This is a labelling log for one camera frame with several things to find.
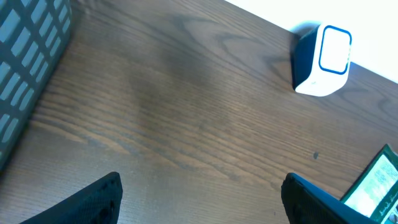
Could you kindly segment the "green white glove package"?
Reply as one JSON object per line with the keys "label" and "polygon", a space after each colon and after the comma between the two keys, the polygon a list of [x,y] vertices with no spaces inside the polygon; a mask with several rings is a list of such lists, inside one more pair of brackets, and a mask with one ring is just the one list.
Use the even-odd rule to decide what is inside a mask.
{"label": "green white glove package", "polygon": [[397,153],[385,144],[341,201],[383,224],[397,223]]}

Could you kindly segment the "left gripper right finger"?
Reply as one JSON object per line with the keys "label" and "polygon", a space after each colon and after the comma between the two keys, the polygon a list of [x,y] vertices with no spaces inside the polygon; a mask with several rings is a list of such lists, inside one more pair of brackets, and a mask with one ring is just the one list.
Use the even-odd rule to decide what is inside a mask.
{"label": "left gripper right finger", "polygon": [[283,181],[281,199],[292,224],[377,223],[293,172]]}

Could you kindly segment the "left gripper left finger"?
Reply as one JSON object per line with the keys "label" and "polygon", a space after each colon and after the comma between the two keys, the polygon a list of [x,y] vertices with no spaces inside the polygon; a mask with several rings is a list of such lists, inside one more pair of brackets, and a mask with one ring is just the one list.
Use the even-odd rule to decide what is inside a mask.
{"label": "left gripper left finger", "polygon": [[21,224],[117,224],[122,196],[120,175],[110,172]]}

